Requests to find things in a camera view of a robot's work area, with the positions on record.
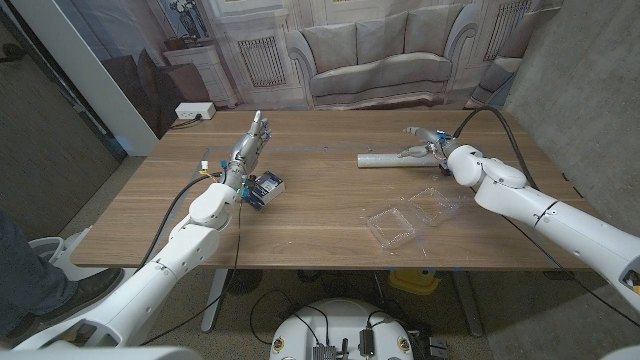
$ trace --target couch mural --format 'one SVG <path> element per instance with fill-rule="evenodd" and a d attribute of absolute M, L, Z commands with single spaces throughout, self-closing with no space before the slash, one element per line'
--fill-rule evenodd
<path fill-rule="evenodd" d="M 501 105 L 561 0 L 56 0 L 158 137 L 218 110 Z"/>

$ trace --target wooden table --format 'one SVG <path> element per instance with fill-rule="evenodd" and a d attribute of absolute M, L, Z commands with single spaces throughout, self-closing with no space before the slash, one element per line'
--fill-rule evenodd
<path fill-rule="evenodd" d="M 555 268 L 520 231 L 473 201 L 471 189 L 452 177 L 433 180 L 437 168 L 358 169 L 358 153 L 392 153 L 418 144 L 402 129 L 422 126 L 453 133 L 467 111 L 265 112 L 273 138 L 255 174 L 270 170 L 286 190 L 260 211 L 244 204 L 239 268 L 388 269 L 436 267 L 464 270 L 544 270 Z M 167 133 L 75 250 L 84 266 L 133 267 L 141 261 L 160 221 L 194 176 L 205 153 L 212 168 L 226 160 L 244 134 L 252 112 L 218 112 L 212 121 Z M 589 204 L 533 140 L 507 114 L 520 149 L 540 189 L 593 214 Z M 517 166 L 500 123 L 489 112 L 476 116 L 461 141 Z M 187 193 L 168 227 L 182 219 L 188 204 L 208 186 Z M 439 188 L 460 204 L 456 216 L 396 250 L 385 250 L 361 216 L 383 204 Z M 233 265 L 238 241 L 237 213 L 220 247 L 206 264 Z M 166 242 L 165 232 L 161 245 Z M 572 255 L 542 239 L 565 267 L 585 268 Z"/>

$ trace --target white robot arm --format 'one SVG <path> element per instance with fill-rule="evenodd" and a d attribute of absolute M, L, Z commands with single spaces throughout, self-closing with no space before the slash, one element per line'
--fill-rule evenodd
<path fill-rule="evenodd" d="M 240 199 L 244 181 L 270 138 L 268 126 L 256 112 L 251 129 L 233 147 L 220 183 L 211 184 L 191 203 L 168 244 L 140 271 L 94 309 L 41 331 L 14 350 L 46 348 L 77 334 L 86 337 L 85 347 L 141 344 L 173 286 L 218 248 L 220 232 L 231 220 L 226 208 Z"/>
<path fill-rule="evenodd" d="M 405 131 L 425 142 L 421 147 L 433 152 L 460 185 L 480 184 L 475 195 L 480 206 L 533 227 L 589 265 L 640 312 L 640 238 L 527 186 L 520 170 L 484 158 L 441 131 Z M 412 156 L 417 148 L 398 156 Z"/>

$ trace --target power strip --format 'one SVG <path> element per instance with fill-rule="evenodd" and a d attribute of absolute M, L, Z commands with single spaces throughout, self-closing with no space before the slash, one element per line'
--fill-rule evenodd
<path fill-rule="evenodd" d="M 176 108 L 176 115 L 180 120 L 195 119 L 200 114 L 202 119 L 211 119 L 216 113 L 213 103 L 180 103 Z"/>

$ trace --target table leg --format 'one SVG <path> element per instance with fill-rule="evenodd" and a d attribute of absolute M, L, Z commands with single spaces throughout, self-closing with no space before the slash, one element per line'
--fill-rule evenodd
<path fill-rule="evenodd" d="M 469 282 L 469 274 L 466 271 L 454 271 L 452 274 L 453 283 L 458 290 L 458 299 L 460 299 L 462 310 L 467 319 L 469 333 L 471 336 L 481 337 L 484 335 L 484 331 L 482 330 L 478 305 L 476 305 L 476 299 L 473 296 L 471 282 Z"/>
<path fill-rule="evenodd" d="M 222 289 L 224 289 L 224 284 L 227 282 L 228 274 L 229 269 L 216 269 L 216 272 L 213 274 L 213 281 L 211 282 L 211 290 L 209 290 L 207 305 L 222 294 Z M 222 299 L 218 300 L 218 302 L 205 310 L 202 317 L 202 324 L 200 325 L 200 329 L 205 333 L 213 331 L 213 325 L 215 324 L 216 315 L 218 313 L 218 308 L 220 308 L 221 301 Z"/>

